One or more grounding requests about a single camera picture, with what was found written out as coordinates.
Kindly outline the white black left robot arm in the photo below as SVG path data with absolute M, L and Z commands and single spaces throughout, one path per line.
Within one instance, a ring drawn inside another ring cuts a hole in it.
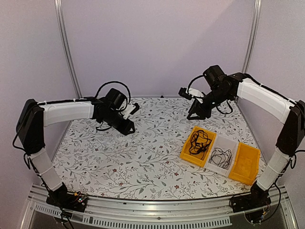
M 64 130 L 73 120 L 91 119 L 107 124 L 122 135 L 135 132 L 134 122 L 129 119 L 139 110 L 117 89 L 110 89 L 104 96 L 79 99 L 37 102 L 28 99 L 18 122 L 12 146 L 24 152 L 24 162 L 33 169 L 48 192 L 47 203 L 63 209 L 86 206 L 87 195 L 80 191 L 69 191 L 53 166 L 57 147 Z

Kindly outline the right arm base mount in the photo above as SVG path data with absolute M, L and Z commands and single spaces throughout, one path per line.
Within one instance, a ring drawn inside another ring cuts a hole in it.
M 281 203 L 281 192 L 279 192 L 279 200 L 273 213 L 271 210 L 271 198 L 268 191 L 251 191 L 246 195 L 234 195 L 229 200 L 229 207 L 233 212 L 242 212 L 252 210 L 245 213 L 246 220 L 251 224 L 261 224 L 266 222 L 277 212 Z

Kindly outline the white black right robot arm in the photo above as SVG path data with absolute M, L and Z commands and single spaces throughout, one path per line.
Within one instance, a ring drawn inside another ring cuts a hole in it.
M 210 66 L 193 78 L 179 95 L 194 100 L 188 111 L 188 119 L 205 120 L 212 110 L 229 100 L 243 100 L 259 108 L 255 116 L 261 128 L 250 126 L 257 142 L 267 134 L 275 146 L 273 153 L 250 192 L 233 196 L 229 200 L 233 212 L 260 209 L 271 204 L 269 190 L 277 186 L 291 159 L 301 152 L 299 146 L 305 137 L 305 103 L 281 95 L 265 84 L 259 83 L 247 73 L 225 74 L 219 65 Z

